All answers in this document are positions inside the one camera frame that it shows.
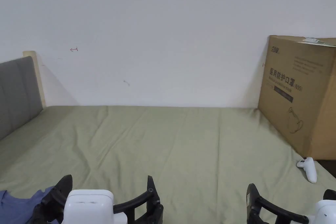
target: pen mark on wall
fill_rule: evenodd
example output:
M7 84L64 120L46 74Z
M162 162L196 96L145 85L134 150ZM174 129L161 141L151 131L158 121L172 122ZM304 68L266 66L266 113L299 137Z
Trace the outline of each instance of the pen mark on wall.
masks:
M130 84L129 84L127 81L124 80L124 82L125 82L128 86L130 86Z

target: white game controller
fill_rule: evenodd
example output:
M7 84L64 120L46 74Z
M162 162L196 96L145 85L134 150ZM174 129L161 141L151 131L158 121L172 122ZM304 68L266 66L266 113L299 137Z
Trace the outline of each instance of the white game controller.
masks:
M317 173L314 160L311 157L305 157L303 160L298 162L296 166L304 169L307 175L307 179L310 183L316 183Z

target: gray headboard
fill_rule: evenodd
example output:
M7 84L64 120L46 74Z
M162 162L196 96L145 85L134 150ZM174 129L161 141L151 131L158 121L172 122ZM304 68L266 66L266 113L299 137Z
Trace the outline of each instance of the gray headboard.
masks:
M33 56L1 63L0 140L36 117L42 109Z

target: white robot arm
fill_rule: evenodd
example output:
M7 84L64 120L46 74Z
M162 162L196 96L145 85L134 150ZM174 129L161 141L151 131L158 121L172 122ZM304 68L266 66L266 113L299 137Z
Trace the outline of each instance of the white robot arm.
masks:
M264 222L259 214L262 208L277 215L275 224L334 224L336 223L336 192L326 190L323 200L316 204L314 216L299 215L282 209L260 196L256 186L250 184L246 194L247 202L247 224L268 224Z
M29 224L162 224L163 206L153 178L140 196L114 205L108 190L72 190L72 176L64 176L33 210ZM135 219L135 209L146 203L146 213Z

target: green bed sheet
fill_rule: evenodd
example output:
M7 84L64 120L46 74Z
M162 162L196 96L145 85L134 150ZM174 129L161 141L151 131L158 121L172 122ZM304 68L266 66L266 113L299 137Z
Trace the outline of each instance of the green bed sheet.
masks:
M164 223L241 224L249 183L299 214L336 189L318 163L309 183L300 159L257 109L48 107L0 141L0 190L26 198L72 174L74 189L110 190L117 204L143 193L151 175Z

